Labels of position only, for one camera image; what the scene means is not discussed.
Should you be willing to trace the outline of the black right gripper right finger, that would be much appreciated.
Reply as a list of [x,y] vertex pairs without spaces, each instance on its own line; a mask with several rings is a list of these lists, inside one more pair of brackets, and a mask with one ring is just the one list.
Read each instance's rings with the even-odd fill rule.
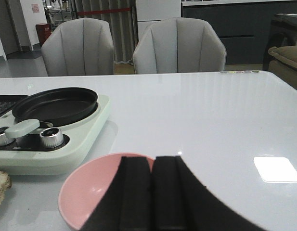
[[159,156],[152,170],[155,231],[260,231],[204,186],[179,156]]

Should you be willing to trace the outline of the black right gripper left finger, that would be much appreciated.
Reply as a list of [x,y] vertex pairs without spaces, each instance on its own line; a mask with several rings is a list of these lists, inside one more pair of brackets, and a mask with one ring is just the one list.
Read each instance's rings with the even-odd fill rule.
[[150,176],[146,157],[121,157],[109,188],[82,230],[148,231],[151,227]]

